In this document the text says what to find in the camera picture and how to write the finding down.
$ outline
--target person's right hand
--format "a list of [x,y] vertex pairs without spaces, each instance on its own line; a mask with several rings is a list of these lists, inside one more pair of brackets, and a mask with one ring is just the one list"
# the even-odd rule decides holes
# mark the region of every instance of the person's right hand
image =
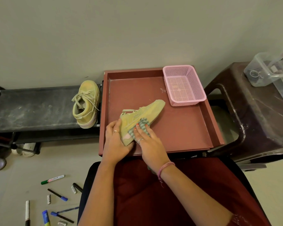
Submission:
[[160,139],[148,125],[145,126],[150,136],[138,124],[136,124],[133,132],[137,141],[143,139],[139,141],[142,150],[142,159],[157,174],[164,164],[170,162],[170,159]]

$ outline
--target hand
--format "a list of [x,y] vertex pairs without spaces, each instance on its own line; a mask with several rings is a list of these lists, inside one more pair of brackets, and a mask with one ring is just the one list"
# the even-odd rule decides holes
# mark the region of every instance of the hand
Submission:
[[162,142],[155,135],[153,130],[150,129],[148,125],[145,125],[145,127],[150,136],[148,136],[138,124],[136,124],[136,128],[134,128],[133,132],[137,140],[143,138],[143,140],[139,142],[142,150],[142,159],[151,170],[157,174],[165,163],[170,162],[170,159],[166,154],[166,149],[162,145]]
[[121,161],[131,151],[134,145],[132,142],[125,147],[121,142],[118,133],[121,123],[122,120],[119,118],[118,121],[113,121],[106,127],[106,142],[104,145],[102,162],[112,166],[115,166]]

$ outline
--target maroon clothing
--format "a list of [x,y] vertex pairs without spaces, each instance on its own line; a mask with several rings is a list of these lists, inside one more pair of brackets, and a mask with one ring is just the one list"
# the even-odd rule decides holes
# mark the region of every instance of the maroon clothing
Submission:
[[[255,199],[218,158],[191,158],[174,163],[207,194],[238,215],[233,221],[245,219],[253,226],[270,225]],[[142,160],[117,164],[114,197],[114,225],[195,225],[170,188],[165,183],[161,186]]]

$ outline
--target person's left hand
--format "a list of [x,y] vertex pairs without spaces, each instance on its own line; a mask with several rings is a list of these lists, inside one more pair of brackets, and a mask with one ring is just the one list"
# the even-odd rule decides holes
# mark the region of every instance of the person's left hand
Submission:
[[103,151],[103,163],[108,163],[115,166],[121,161],[133,148],[134,143],[130,143],[128,146],[124,146],[119,135],[119,127],[122,120],[119,118],[118,121],[111,122],[106,127],[106,142]]

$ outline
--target wall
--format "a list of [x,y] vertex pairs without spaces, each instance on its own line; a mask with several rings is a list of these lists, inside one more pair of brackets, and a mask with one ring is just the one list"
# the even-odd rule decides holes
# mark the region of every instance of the wall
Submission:
[[101,82],[104,70],[193,64],[204,85],[283,46],[283,0],[0,0],[0,86]]

